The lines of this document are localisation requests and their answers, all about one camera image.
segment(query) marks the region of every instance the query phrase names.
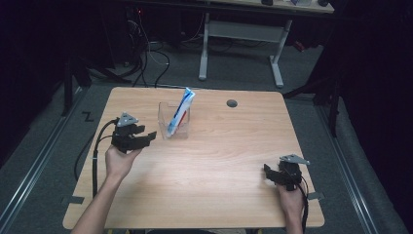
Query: table leg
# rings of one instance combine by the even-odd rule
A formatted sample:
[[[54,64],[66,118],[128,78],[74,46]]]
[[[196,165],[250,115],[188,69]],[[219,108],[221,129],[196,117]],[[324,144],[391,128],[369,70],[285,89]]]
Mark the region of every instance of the table leg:
[[[270,63],[271,67],[273,68],[274,79],[276,80],[276,86],[278,88],[283,87],[282,75],[280,73],[279,68],[279,59],[282,54],[282,48],[285,44],[286,37],[288,36],[289,28],[291,27],[292,20],[288,20],[285,24],[285,27],[282,31],[282,38],[279,42],[279,46],[277,48],[276,54],[274,56],[270,56]]]
[[[207,78],[207,39],[209,35],[209,13],[206,13],[205,29],[204,29],[204,46],[201,55],[200,76],[199,79],[204,81]]]

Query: human hand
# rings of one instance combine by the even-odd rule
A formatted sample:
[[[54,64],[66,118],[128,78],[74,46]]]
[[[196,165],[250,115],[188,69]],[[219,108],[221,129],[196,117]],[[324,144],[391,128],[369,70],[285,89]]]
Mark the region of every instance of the human hand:
[[[106,178],[121,182],[131,171],[133,161],[141,151],[142,149],[136,149],[125,154],[115,146],[110,145],[105,153]]]
[[[285,186],[277,184],[280,192],[280,202],[285,214],[285,226],[288,234],[303,233],[301,220],[304,209],[303,194],[299,188],[287,191]]]

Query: black object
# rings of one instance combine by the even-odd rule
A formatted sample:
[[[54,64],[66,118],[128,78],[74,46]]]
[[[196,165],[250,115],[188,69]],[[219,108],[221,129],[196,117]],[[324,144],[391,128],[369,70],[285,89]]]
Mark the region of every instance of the black object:
[[[318,0],[320,6],[326,7],[328,5],[328,0]]]
[[[276,172],[264,164],[264,172],[267,179],[274,183],[285,185],[287,191],[295,190],[295,185],[300,184],[302,179],[298,164],[280,161],[279,169],[280,171]]]
[[[266,6],[273,6],[273,0],[261,0],[261,3]]]
[[[126,153],[128,150],[141,149],[149,146],[151,140],[156,138],[156,133],[153,132],[148,136],[133,135],[141,134],[145,131],[145,126],[137,126],[135,124],[127,125],[124,127],[115,127],[115,131],[112,135],[112,144],[116,146],[121,152]]]

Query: table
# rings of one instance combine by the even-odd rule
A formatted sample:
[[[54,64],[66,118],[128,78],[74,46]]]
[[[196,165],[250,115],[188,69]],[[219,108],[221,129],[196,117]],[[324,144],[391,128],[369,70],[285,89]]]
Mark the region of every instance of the table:
[[[136,158],[107,218],[107,228],[264,228],[284,226],[276,186],[265,179],[263,165],[276,169],[281,156],[302,155],[282,95],[275,92],[194,90],[187,139],[157,136]],[[181,89],[115,88],[98,131],[123,111],[146,126],[160,129],[158,104],[180,101]],[[229,107],[233,99],[237,107]],[[111,135],[109,127],[105,135]],[[104,152],[99,145],[98,184],[105,177]],[[92,200],[93,147],[63,226],[71,229]],[[314,191],[308,169],[300,166]],[[322,226],[319,201],[310,201],[307,225]]]
[[[208,3],[209,2],[246,5],[249,7],[261,7],[269,9],[283,9],[289,11],[313,12],[319,14],[332,14],[334,12],[334,9],[330,4],[328,4],[326,7],[322,7],[317,3],[317,0],[313,0],[309,6],[294,6],[291,2],[284,2],[282,0],[274,0],[273,6],[265,6],[261,4],[260,0],[209,0]],[[270,64],[273,70],[276,86],[278,88],[282,88],[283,81],[279,68],[279,59],[282,54],[282,48],[285,44],[285,40],[288,36],[291,24],[291,19],[286,21],[284,27],[209,20],[209,14],[206,14],[204,27],[204,45],[201,55],[199,79],[205,80],[207,78],[207,43],[209,36],[265,41],[278,43],[274,55],[270,56]]]

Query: person's left hand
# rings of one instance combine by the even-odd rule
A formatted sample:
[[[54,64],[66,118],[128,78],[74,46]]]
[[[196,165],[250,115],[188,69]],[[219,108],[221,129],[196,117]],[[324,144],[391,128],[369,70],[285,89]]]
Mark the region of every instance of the person's left hand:
[[[141,151],[142,149],[136,149],[125,154],[115,146],[110,145],[105,154],[106,177],[113,178],[119,182],[122,181],[131,171],[133,161]]]

